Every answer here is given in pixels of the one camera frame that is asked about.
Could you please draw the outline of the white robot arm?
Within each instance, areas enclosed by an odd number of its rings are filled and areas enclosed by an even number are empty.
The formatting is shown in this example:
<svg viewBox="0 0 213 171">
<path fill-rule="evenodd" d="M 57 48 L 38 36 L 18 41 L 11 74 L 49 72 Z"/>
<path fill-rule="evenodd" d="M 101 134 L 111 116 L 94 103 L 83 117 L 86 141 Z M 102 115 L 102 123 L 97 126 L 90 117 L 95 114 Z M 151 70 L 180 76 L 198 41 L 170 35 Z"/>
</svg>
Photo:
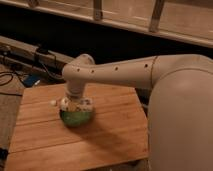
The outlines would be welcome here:
<svg viewBox="0 0 213 171">
<path fill-rule="evenodd" d="M 62 75 L 70 99 L 81 97 L 88 83 L 149 90 L 150 171 L 213 171 L 213 59 L 156 55 L 97 65 L 82 54 Z"/>
</svg>

